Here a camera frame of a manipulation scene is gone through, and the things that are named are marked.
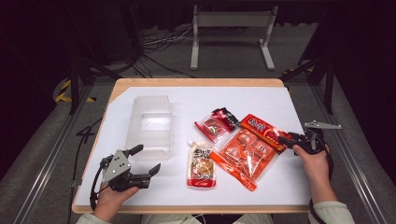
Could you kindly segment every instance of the person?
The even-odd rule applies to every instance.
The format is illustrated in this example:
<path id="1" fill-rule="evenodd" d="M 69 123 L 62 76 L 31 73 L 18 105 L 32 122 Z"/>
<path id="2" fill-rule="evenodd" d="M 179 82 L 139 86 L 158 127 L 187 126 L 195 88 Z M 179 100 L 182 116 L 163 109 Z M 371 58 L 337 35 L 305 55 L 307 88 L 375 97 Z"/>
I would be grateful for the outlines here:
<path id="1" fill-rule="evenodd" d="M 304 170 L 311 186 L 311 197 L 314 213 L 324 223 L 354 223 L 353 217 L 347 209 L 347 205 L 340 203 L 335 195 L 329 178 L 329 165 L 326 151 L 310 155 L 301 147 L 293 146 L 295 153 L 303 160 Z M 122 203 L 134 196 L 138 188 L 127 189 L 124 192 L 116 192 L 110 188 L 104 189 L 99 194 L 97 206 L 92 214 L 84 214 L 78 224 L 108 224 L 118 213 Z M 199 224 L 198 216 L 193 215 L 144 215 L 141 224 L 160 223 L 185 223 Z M 311 224 L 319 223 L 311 211 L 308 211 L 308 219 Z M 234 224 L 273 224 L 270 214 L 245 214 L 238 218 Z"/>

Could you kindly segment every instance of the gray carpet floor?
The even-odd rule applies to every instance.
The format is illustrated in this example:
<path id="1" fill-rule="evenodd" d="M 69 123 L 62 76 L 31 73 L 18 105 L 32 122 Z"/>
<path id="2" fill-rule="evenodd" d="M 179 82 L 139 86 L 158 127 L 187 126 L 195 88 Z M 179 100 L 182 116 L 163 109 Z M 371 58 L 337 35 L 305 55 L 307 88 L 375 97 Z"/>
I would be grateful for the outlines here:
<path id="1" fill-rule="evenodd" d="M 286 69 L 294 68 L 300 59 L 309 38 L 316 29 L 316 25 L 276 26 L 269 43 L 269 50 L 276 69 L 268 71 L 262 57 L 257 40 L 261 38 L 261 30 L 248 28 L 243 32 L 233 30 L 211 29 L 201 32 L 199 68 L 190 70 L 191 41 L 186 39 L 174 44 L 168 49 L 156 50 L 146 54 L 161 64 L 141 57 L 135 67 L 144 77 L 280 77 Z M 110 69 L 123 66 L 113 64 Z M 121 73 L 124 77 L 143 78 L 133 68 Z M 346 139 L 353 158 L 359 165 L 367 180 L 370 195 L 362 195 L 348 170 L 347 161 L 340 153 L 343 149 L 337 142 L 334 132 L 326 131 L 326 141 L 332 146 L 335 163 L 332 184 L 340 201 L 348 205 L 356 223 L 396 223 L 396 215 L 392 209 L 396 207 L 396 188 L 381 168 L 375 155 L 368 145 L 359 122 L 343 93 L 343 89 L 335 80 L 333 90 L 333 115 L 328 115 L 322 109 L 322 102 L 315 96 L 313 87 L 304 82 L 305 75 L 288 81 L 290 96 L 301 122 L 320 120 L 329 122 L 329 118 L 336 120 L 343 129 L 340 134 Z M 37 195 L 37 201 L 31 204 L 29 212 L 21 208 L 29 192 L 40 175 L 43 164 L 57 144 L 59 134 L 70 119 L 68 115 L 71 105 L 58 103 L 54 111 L 32 137 L 22 154 L 14 162 L 7 175 L 0 182 L 0 223 L 13 223 L 17 217 L 24 223 L 66 223 L 68 217 L 70 183 L 72 181 L 74 162 L 77 155 L 81 136 L 77 133 L 87 126 L 93 125 L 104 115 L 108 97 L 112 92 L 114 80 L 108 77 L 98 77 L 89 96 L 95 97 L 96 102 L 84 103 L 76 121 L 70 127 L 69 135 L 64 139 L 64 146 L 60 151 L 53 170 L 44 181 L 44 188 Z M 323 92 L 323 83 L 318 87 Z M 96 133 L 99 125 L 93 127 Z M 95 136 L 82 144 L 78 153 L 77 179 L 81 178 L 86 161 L 90 155 Z M 373 197 L 380 208 L 381 218 L 375 220 L 370 212 L 370 204 L 364 200 Z M 75 223 L 79 215 L 71 214 L 71 223 Z M 138 223 L 139 216 L 118 215 L 114 223 Z M 275 214 L 275 223 L 307 223 L 306 214 Z"/>

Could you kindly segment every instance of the table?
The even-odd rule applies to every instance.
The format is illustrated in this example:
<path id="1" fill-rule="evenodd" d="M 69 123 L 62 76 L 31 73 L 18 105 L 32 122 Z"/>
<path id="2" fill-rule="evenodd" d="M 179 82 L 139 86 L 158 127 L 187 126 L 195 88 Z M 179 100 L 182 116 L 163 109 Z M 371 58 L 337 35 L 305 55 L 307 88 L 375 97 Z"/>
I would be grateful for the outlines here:
<path id="1" fill-rule="evenodd" d="M 190 99 L 196 94 L 196 90 L 199 94 L 195 96 L 200 96 L 200 98 L 192 97 L 191 101 L 183 102 L 183 97 Z M 75 213 L 92 211 L 89 206 L 89 192 L 93 174 L 99 168 L 99 162 L 103 157 L 114 153 L 116 150 L 114 147 L 122 147 L 124 144 L 133 96 L 145 95 L 148 92 L 152 95 L 163 93 L 168 95 L 174 107 L 175 124 L 173 127 L 178 127 L 175 130 L 177 134 L 173 134 L 171 159 L 161 161 L 162 168 L 151 178 L 149 188 L 141 189 L 133 198 L 127 200 L 120 210 L 121 213 L 245 214 L 307 211 L 310 199 L 308 180 L 300 158 L 294 156 L 290 149 L 275 156 L 258 179 L 258 188 L 253 192 L 245 189 L 219 167 L 216 170 L 218 184 L 214 189 L 196 189 L 187 186 L 190 148 L 187 141 L 189 138 L 194 141 L 205 140 L 194 127 L 194 119 L 202 119 L 204 115 L 216 109 L 213 107 L 219 102 L 222 103 L 219 107 L 226 106 L 239 119 L 248 113 L 253 113 L 284 131 L 303 132 L 289 93 L 279 79 L 122 78 L 117 81 L 109 98 L 106 115 L 95 139 L 82 185 L 73 202 Z M 205 98 L 206 94 L 212 93 L 215 93 L 212 100 Z M 251 96 L 253 93 L 256 95 L 255 102 L 238 99 L 241 96 Z M 192 108 L 185 106 L 191 104 L 197 106 Z M 131 159 L 130 162 L 134 174 L 146 173 L 158 163 L 136 162 Z"/>

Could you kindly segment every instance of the white metal stand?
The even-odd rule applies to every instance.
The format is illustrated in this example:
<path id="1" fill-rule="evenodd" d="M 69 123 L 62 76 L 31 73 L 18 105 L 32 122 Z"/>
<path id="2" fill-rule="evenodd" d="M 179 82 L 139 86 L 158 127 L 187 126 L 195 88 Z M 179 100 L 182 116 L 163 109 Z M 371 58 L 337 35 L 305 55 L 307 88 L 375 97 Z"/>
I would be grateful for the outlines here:
<path id="1" fill-rule="evenodd" d="M 194 38 L 192 43 L 191 70 L 198 69 L 199 38 L 198 27 L 216 27 L 216 26 L 246 26 L 246 27 L 265 27 L 264 39 L 259 39 L 262 55 L 269 70 L 274 70 L 275 66 L 268 50 L 268 41 L 276 18 L 277 7 L 272 11 L 254 11 L 254 12 L 212 12 L 198 11 L 198 6 L 194 6 L 193 31 Z"/>

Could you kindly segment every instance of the plastic bin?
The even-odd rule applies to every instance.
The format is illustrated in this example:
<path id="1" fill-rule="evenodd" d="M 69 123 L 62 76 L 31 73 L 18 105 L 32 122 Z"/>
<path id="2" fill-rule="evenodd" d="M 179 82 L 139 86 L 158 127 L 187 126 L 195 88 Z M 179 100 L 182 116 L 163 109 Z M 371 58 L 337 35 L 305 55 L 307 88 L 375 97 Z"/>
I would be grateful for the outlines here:
<path id="1" fill-rule="evenodd" d="M 171 131 L 172 106 L 167 96 L 134 99 L 125 147 L 144 146 L 142 151 L 132 156 L 134 161 L 168 160 L 172 148 Z"/>

